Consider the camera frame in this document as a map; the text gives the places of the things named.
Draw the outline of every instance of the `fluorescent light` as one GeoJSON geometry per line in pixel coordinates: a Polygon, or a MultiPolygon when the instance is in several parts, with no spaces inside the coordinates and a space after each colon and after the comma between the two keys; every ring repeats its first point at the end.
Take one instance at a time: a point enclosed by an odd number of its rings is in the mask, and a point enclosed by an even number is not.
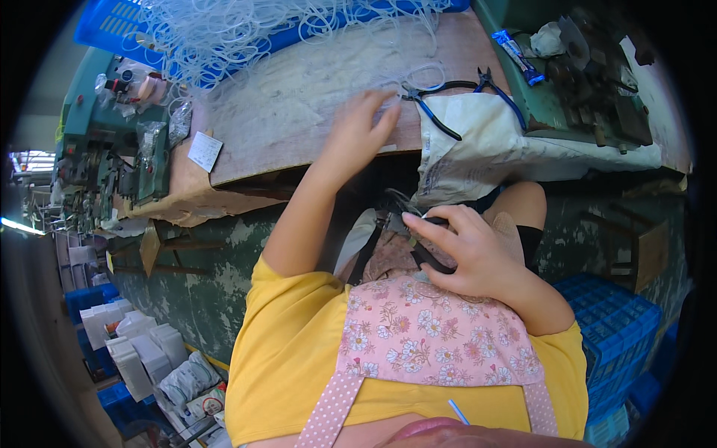
{"type": "Polygon", "coordinates": [[[12,227],[13,229],[18,230],[24,230],[26,232],[30,232],[31,234],[37,234],[37,235],[44,235],[45,233],[41,230],[33,229],[32,227],[28,227],[25,224],[20,224],[19,222],[10,221],[7,218],[2,219],[2,224],[4,226],[12,227]]]}

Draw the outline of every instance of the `hand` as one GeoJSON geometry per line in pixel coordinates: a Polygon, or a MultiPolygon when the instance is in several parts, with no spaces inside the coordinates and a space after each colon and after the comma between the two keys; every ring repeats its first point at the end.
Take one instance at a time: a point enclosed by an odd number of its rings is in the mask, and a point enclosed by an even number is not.
{"type": "Polygon", "coordinates": [[[411,230],[428,238],[458,263],[453,274],[442,274],[427,263],[421,264],[434,285],[457,294],[501,300],[502,292],[526,271],[511,258],[474,209],[465,205],[438,206],[430,209],[427,216],[448,219],[457,231],[456,234],[413,214],[403,214],[404,223],[411,230]]]}
{"type": "Polygon", "coordinates": [[[373,126],[374,114],[395,91],[366,90],[341,106],[334,116],[331,132],[318,160],[320,169],[314,172],[342,187],[376,156],[396,127],[401,105],[387,109],[373,126]]]}

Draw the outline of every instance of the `wire cutters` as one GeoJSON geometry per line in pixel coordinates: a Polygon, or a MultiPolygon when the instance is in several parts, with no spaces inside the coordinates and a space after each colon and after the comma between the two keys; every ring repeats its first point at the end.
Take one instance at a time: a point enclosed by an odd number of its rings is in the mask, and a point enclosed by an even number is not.
{"type": "Polygon", "coordinates": [[[493,76],[490,75],[490,67],[488,68],[488,73],[483,73],[480,71],[480,67],[478,68],[478,77],[480,78],[480,83],[478,86],[473,90],[473,92],[478,93],[481,90],[483,90],[483,86],[488,84],[492,87],[492,89],[498,94],[499,97],[503,99],[510,107],[513,109],[513,112],[516,113],[516,117],[518,117],[518,123],[521,124],[521,129],[526,129],[526,121],[523,119],[523,114],[521,113],[520,109],[518,109],[518,106],[513,102],[512,99],[510,99],[505,92],[503,92],[495,83],[493,82],[493,76]]]}
{"type": "Polygon", "coordinates": [[[423,102],[423,96],[428,95],[430,93],[441,92],[441,91],[447,90],[447,89],[454,89],[457,87],[464,87],[467,89],[476,89],[479,87],[478,84],[476,84],[475,82],[471,82],[471,81],[449,81],[449,82],[446,82],[439,89],[422,90],[422,89],[417,89],[415,87],[412,87],[411,85],[408,85],[407,83],[404,82],[402,84],[402,87],[404,88],[404,90],[406,90],[406,95],[402,95],[401,98],[403,98],[404,100],[411,100],[411,101],[415,101],[416,103],[418,103],[418,105],[421,106],[421,109],[423,109],[423,111],[426,112],[426,115],[428,115],[428,118],[430,118],[431,121],[433,122],[433,124],[435,124],[437,128],[439,128],[441,131],[443,131],[443,133],[445,133],[449,137],[454,138],[455,140],[458,140],[458,141],[463,140],[463,138],[460,136],[460,134],[458,134],[453,129],[449,128],[448,126],[444,125],[441,122],[441,120],[439,120],[438,117],[436,117],[436,115],[433,114],[433,112],[429,109],[428,105],[423,102]]]}
{"type": "MultiPolygon", "coordinates": [[[[424,218],[426,221],[433,223],[433,224],[448,224],[447,219],[439,218],[438,216],[434,216],[431,218],[424,218]]],[[[448,267],[445,264],[442,264],[440,261],[436,259],[436,257],[433,256],[431,252],[426,249],[423,244],[419,243],[413,235],[409,234],[408,238],[408,244],[413,248],[413,252],[411,252],[411,256],[413,257],[413,260],[416,262],[416,266],[421,267],[421,263],[428,263],[430,267],[437,270],[438,272],[442,274],[452,274],[455,272],[454,267],[448,267]]]]}

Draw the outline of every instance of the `knee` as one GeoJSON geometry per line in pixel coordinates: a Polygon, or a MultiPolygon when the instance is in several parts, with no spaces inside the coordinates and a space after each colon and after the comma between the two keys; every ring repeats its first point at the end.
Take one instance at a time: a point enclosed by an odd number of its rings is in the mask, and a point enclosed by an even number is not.
{"type": "Polygon", "coordinates": [[[543,187],[535,182],[518,182],[510,187],[516,224],[543,229],[548,203],[543,187]]]}
{"type": "Polygon", "coordinates": [[[510,188],[514,189],[515,193],[521,198],[524,198],[526,201],[535,201],[536,205],[540,204],[546,206],[545,190],[543,190],[543,187],[540,184],[536,182],[522,181],[511,185],[510,188]]]}

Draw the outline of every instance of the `blue plastic crate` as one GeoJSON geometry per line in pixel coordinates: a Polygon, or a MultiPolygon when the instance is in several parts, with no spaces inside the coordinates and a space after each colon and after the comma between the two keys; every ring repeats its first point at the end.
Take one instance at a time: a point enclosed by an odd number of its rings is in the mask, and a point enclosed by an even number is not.
{"type": "Polygon", "coordinates": [[[174,434],[169,422],[161,413],[154,396],[135,402],[127,386],[117,383],[97,392],[102,408],[125,439],[130,439],[154,423],[168,434],[174,434]]]}
{"type": "Polygon", "coordinates": [[[100,370],[102,368],[102,364],[100,363],[97,353],[92,349],[92,345],[90,345],[90,340],[87,338],[87,332],[84,328],[82,330],[77,330],[77,342],[80,343],[80,350],[87,361],[87,367],[91,371],[100,370]]]}
{"type": "Polygon", "coordinates": [[[107,349],[107,347],[99,348],[95,350],[95,353],[97,354],[97,359],[100,362],[100,366],[102,366],[102,369],[105,371],[105,375],[117,375],[117,367],[115,366],[115,362],[112,361],[112,356],[110,355],[110,351],[107,349]]]}
{"type": "Polygon", "coordinates": [[[583,440],[596,448],[607,448],[616,439],[622,438],[630,430],[630,420],[623,404],[603,421],[586,426],[583,440]]]}
{"type": "Polygon", "coordinates": [[[660,342],[660,347],[657,349],[657,353],[652,359],[652,365],[650,366],[650,373],[663,386],[666,386],[670,379],[670,373],[672,372],[675,357],[677,356],[677,331],[677,323],[673,323],[667,331],[665,331],[663,340],[660,342]]]}
{"type": "Polygon", "coordinates": [[[105,299],[105,303],[114,302],[114,298],[120,294],[112,283],[103,283],[100,285],[100,288],[102,288],[102,296],[105,299]]]}
{"type": "Polygon", "coordinates": [[[640,375],[630,387],[630,401],[641,417],[646,416],[662,391],[660,382],[650,372],[640,375]]]}
{"type": "Polygon", "coordinates": [[[74,290],[65,294],[67,311],[70,314],[70,320],[75,325],[82,323],[80,310],[86,310],[96,305],[102,305],[104,302],[105,298],[103,290],[99,286],[89,287],[82,290],[74,290]]]}
{"type": "MultiPolygon", "coordinates": [[[[162,53],[145,47],[138,48],[137,33],[147,32],[147,24],[140,22],[141,5],[142,0],[90,0],[75,30],[75,41],[78,44],[101,48],[147,64],[156,70],[161,70],[162,53]]],[[[371,5],[377,9],[392,8],[391,4],[385,0],[377,0],[371,5]]],[[[415,4],[411,1],[399,0],[397,5],[409,13],[416,10],[415,4]]],[[[470,5],[470,1],[450,0],[450,5],[444,12],[465,11],[470,5]]],[[[376,12],[370,11],[368,14],[362,15],[359,20],[367,22],[377,16],[376,12]]],[[[343,13],[338,12],[337,17],[338,28],[344,27],[346,18],[343,13]]],[[[309,26],[307,25],[279,31],[269,36],[270,43],[267,45],[270,45],[270,52],[273,53],[300,42],[300,35],[307,39],[309,37],[308,32],[309,26]]],[[[235,70],[230,70],[229,72],[236,72],[240,66],[237,65],[235,70]]],[[[206,69],[216,76],[222,75],[221,72],[212,70],[209,67],[206,67],[206,69]]]]}
{"type": "Polygon", "coordinates": [[[625,403],[655,341],[662,310],[591,274],[574,275],[553,286],[580,325],[587,359],[587,421],[600,421],[625,403]]]}
{"type": "Polygon", "coordinates": [[[103,369],[106,376],[117,375],[117,368],[107,347],[93,350],[84,328],[77,330],[77,341],[80,343],[80,350],[87,361],[87,367],[91,371],[103,369]]]}

